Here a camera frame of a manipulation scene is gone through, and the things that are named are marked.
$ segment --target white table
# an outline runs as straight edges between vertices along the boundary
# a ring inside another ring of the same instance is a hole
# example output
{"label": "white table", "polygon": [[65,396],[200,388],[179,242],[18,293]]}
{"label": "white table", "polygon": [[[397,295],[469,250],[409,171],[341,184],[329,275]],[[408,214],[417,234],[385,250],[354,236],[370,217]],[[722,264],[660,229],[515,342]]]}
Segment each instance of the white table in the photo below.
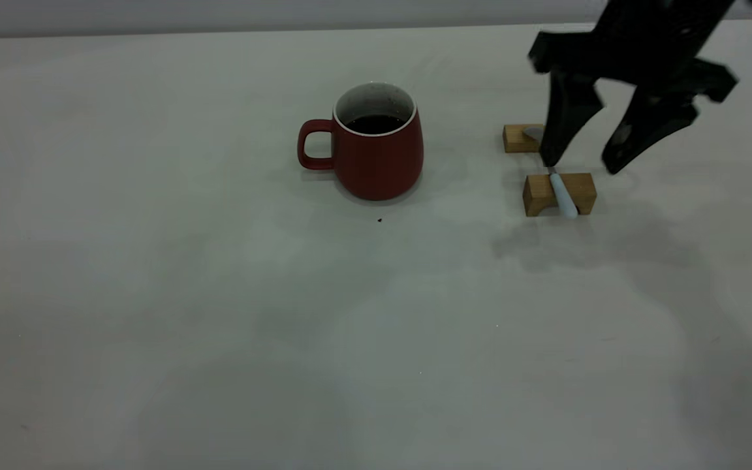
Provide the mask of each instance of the white table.
{"label": "white table", "polygon": [[[600,82],[574,222],[501,143],[540,29],[0,40],[0,468],[752,470],[752,21],[702,54],[728,101],[618,176]],[[426,132],[393,203],[296,162],[368,80]]]}

